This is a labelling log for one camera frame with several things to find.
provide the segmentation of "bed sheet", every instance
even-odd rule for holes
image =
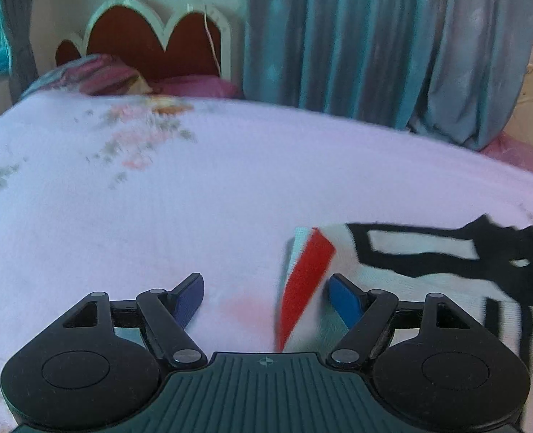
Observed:
[[[233,100],[41,92],[0,117],[0,370],[83,296],[191,272],[188,327],[272,351],[296,227],[533,223],[533,174],[405,132]],[[13,420],[0,395],[0,432]]]

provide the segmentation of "black stripe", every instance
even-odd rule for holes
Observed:
[[[521,305],[521,338],[519,339],[519,358],[531,374],[531,337],[533,336],[533,311],[529,306]],[[517,426],[521,428],[522,415],[517,420]]]
[[[499,302],[496,299],[485,298],[485,321],[483,325],[491,332],[495,337],[500,338],[500,326],[499,318],[501,308]]]

